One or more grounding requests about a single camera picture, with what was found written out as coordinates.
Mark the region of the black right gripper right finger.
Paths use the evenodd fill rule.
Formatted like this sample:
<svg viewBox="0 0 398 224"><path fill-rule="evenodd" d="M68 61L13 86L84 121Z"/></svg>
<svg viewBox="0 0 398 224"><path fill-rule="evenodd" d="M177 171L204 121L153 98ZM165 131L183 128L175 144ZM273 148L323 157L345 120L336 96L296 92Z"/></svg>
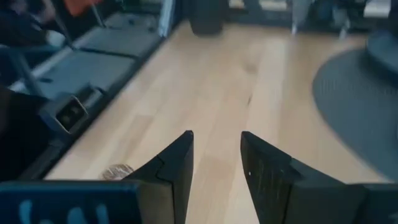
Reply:
<svg viewBox="0 0 398 224"><path fill-rule="evenodd" d="M397 223L396 184L345 184L249 131L240 151L260 223Z"/></svg>

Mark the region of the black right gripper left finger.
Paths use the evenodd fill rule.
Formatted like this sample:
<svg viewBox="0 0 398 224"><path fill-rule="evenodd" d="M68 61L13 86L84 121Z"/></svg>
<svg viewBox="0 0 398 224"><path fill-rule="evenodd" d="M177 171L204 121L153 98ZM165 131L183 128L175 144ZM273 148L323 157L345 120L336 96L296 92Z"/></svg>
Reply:
<svg viewBox="0 0 398 224"><path fill-rule="evenodd" d="M3 182L1 223L185 223L193 140L185 131L121 180Z"/></svg>

